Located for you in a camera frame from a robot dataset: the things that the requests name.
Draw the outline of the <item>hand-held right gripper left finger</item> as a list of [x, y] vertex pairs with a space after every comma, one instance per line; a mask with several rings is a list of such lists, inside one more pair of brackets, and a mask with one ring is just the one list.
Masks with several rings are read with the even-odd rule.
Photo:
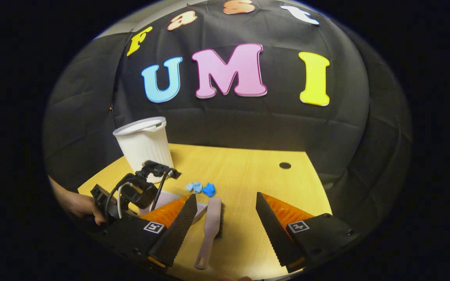
[[100, 230], [100, 243], [137, 265], [172, 267], [198, 210], [195, 194], [183, 200], [169, 227], [153, 219], [123, 215]]

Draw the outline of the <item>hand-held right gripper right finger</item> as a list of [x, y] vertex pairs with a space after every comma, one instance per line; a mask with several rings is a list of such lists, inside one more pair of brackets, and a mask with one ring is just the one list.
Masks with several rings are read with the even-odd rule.
[[262, 192], [257, 193], [255, 208], [280, 265], [289, 273], [330, 261], [360, 237], [330, 213], [312, 215]]

